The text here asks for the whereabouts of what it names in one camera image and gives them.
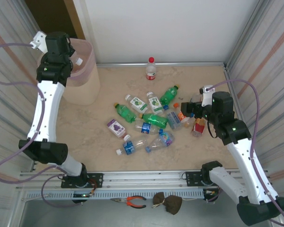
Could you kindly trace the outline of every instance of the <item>robotic arm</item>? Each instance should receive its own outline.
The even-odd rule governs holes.
[[[63,143],[56,143],[56,121],[59,103],[64,92],[67,78],[71,76],[72,62],[70,57],[75,50],[71,46],[69,37],[63,32],[49,35],[37,33],[34,40],[38,42],[45,55],[37,69],[38,87],[44,94],[44,118],[38,136],[24,153],[34,161],[43,164],[57,165],[67,173],[67,178],[77,187],[85,186],[88,175],[84,164],[76,161]],[[32,127],[27,140],[19,141],[19,148],[24,147],[33,137],[42,112],[42,100],[38,95]]]
[[[204,164],[201,173],[206,183],[219,185],[237,204],[237,210],[243,222],[250,226],[258,222],[277,217],[280,212],[271,202],[260,183],[250,160],[251,135],[246,124],[234,118],[233,99],[228,92],[215,92],[214,89],[207,91],[211,85],[200,89],[203,94],[202,102],[182,103],[181,111],[184,116],[205,118],[213,124],[217,137],[230,151],[242,174],[245,186],[231,177],[218,162]],[[263,168],[254,153],[260,176],[270,195],[284,210],[284,197],[279,197],[268,181]]]

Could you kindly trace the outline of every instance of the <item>wooden door frame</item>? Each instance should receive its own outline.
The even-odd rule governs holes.
[[[76,11],[75,4],[73,0],[64,0],[65,6],[67,8],[68,14],[70,15],[72,25],[75,29],[78,39],[85,39],[85,35],[79,20],[78,13]]]

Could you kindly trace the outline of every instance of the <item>pliers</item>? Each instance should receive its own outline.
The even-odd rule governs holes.
[[[135,205],[135,204],[132,204],[131,202],[129,202],[130,200],[134,200],[134,199],[146,200],[146,198],[144,198],[143,196],[139,196],[139,195],[127,197],[126,199],[124,199],[124,198],[113,198],[113,199],[110,199],[110,200],[115,201],[115,202],[126,202],[127,206],[131,206],[131,207],[136,208],[136,209],[142,209],[142,208],[146,207],[146,205]]]

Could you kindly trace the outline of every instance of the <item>beige tiled floor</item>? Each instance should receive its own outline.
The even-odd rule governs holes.
[[[139,150],[132,155],[117,156],[122,140],[106,127],[113,118],[119,121],[132,138],[142,135],[132,129],[115,111],[114,102],[125,104],[127,94],[146,101],[146,93],[158,96],[174,84],[180,84],[174,102],[189,101],[194,92],[204,85],[223,81],[222,67],[159,67],[157,78],[148,81],[145,68],[98,69],[101,90],[95,103],[79,106],[61,101],[57,121],[57,142],[66,143],[71,155],[84,163],[88,171],[181,170],[199,169],[201,165],[218,160],[225,168],[236,164],[220,139],[212,139],[205,129],[200,138],[193,137],[190,129],[174,132],[176,140],[169,148],[147,154]],[[228,91],[227,85],[217,91]],[[150,143],[156,136],[148,135]]]

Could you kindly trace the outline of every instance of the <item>green plastic bottle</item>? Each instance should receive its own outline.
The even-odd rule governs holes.
[[[165,94],[160,98],[162,105],[168,105],[176,97],[179,87],[180,86],[176,84],[165,92]]]
[[[135,121],[137,116],[132,111],[130,111],[130,109],[128,109],[125,105],[115,103],[114,106],[117,110],[117,113],[121,117],[123,117],[128,123],[132,123]]]
[[[158,126],[159,128],[165,129],[168,120],[165,117],[160,117],[158,115],[154,115],[152,113],[140,114],[139,118],[145,120],[148,124],[153,124]]]

